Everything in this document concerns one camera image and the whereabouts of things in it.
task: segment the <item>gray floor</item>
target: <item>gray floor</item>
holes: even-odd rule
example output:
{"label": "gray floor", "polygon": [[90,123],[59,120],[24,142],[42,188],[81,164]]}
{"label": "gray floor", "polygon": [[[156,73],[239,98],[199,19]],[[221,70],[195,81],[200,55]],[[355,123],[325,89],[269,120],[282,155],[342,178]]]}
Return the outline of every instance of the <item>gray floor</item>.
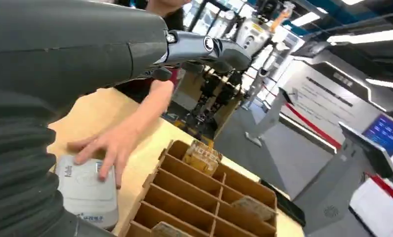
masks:
{"label": "gray floor", "polygon": [[[215,149],[294,198],[333,155],[283,124],[262,136],[262,148],[246,140],[244,132],[265,114],[259,105],[254,103],[251,111],[237,110],[216,139]],[[370,237],[350,213],[341,221],[309,235],[340,236]]]}

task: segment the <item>blue screen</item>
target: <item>blue screen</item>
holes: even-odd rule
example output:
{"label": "blue screen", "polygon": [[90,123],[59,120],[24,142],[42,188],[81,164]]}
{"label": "blue screen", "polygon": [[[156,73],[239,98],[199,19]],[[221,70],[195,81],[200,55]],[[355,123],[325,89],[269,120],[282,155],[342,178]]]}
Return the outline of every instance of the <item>blue screen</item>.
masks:
{"label": "blue screen", "polygon": [[363,132],[363,135],[386,149],[391,157],[393,155],[393,120],[385,115],[380,115]]}

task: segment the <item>human arm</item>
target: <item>human arm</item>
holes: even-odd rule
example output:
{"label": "human arm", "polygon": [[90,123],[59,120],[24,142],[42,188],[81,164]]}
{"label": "human arm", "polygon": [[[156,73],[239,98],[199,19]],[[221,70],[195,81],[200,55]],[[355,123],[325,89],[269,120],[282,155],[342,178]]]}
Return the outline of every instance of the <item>human arm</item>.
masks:
{"label": "human arm", "polygon": [[83,164],[98,150],[106,155],[100,168],[99,178],[104,180],[112,165],[115,165],[116,185],[121,186],[122,173],[131,152],[136,148],[140,135],[153,124],[169,105],[173,83],[154,80],[150,91],[134,113],[118,125],[78,142],[68,143],[68,147],[80,150],[75,161]]}

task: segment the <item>speaker grille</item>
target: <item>speaker grille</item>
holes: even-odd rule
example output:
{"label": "speaker grille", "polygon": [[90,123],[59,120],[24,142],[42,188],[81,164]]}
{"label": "speaker grille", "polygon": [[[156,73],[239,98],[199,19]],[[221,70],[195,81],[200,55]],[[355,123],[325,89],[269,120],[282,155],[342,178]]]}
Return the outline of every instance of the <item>speaker grille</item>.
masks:
{"label": "speaker grille", "polygon": [[335,206],[328,206],[324,209],[324,216],[327,218],[335,218],[339,215],[339,210]]}

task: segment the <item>wrist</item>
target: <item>wrist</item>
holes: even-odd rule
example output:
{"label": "wrist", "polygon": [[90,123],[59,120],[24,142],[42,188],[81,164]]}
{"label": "wrist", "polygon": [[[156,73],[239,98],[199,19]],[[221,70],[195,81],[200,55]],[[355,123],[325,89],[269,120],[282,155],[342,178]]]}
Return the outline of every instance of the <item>wrist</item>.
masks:
{"label": "wrist", "polygon": [[122,121],[120,124],[124,131],[128,131],[131,135],[139,136],[144,131],[144,124],[142,123],[140,116],[137,113],[133,113],[128,118]]}

